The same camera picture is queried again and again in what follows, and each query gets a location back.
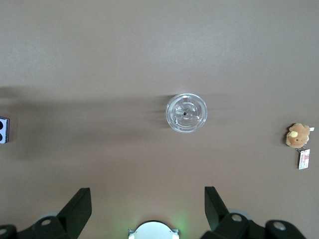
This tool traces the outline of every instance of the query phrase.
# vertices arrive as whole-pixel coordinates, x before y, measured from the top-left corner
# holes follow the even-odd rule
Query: stuffed toy
[[[296,123],[289,128],[286,144],[292,148],[301,148],[308,142],[309,134],[309,126]]]

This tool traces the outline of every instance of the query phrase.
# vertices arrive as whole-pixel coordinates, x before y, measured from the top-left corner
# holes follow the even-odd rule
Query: white circular object
[[[207,107],[197,95],[177,95],[167,104],[166,119],[177,132],[191,133],[204,125],[207,119]]]
[[[234,214],[232,217],[232,220],[234,220],[235,222],[241,222],[243,219],[241,218],[241,216],[239,216],[238,214]]]
[[[130,234],[129,239],[179,239],[179,236],[164,223],[147,222]]]
[[[286,230],[286,227],[284,224],[281,222],[274,222],[274,227],[277,228],[278,230],[284,231]]]

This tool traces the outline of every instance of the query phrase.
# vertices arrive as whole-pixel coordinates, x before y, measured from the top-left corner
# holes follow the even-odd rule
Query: metal screw
[[[242,218],[241,216],[237,215],[237,214],[234,214],[232,215],[232,220],[234,220],[235,222],[241,222],[242,221]]]
[[[46,220],[44,220],[42,223],[41,223],[41,226],[46,226],[46,225],[48,225],[48,224],[50,224],[51,223],[51,220],[50,219],[46,219]]]
[[[280,223],[280,222],[274,222],[274,227],[277,228],[278,230],[281,230],[281,231],[286,230],[285,225]]]
[[[5,233],[6,233],[6,229],[5,229],[5,228],[0,229],[0,235],[3,235],[3,234],[5,234]]]

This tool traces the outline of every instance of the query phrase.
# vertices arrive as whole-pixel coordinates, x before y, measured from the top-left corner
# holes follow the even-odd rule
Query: paper tag
[[[299,169],[308,168],[310,149],[300,151]]]

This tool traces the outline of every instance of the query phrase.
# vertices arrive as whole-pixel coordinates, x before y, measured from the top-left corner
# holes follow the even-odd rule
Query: brown plush toy
[[[289,128],[286,144],[292,148],[301,148],[308,142],[309,134],[309,126],[296,123]]]

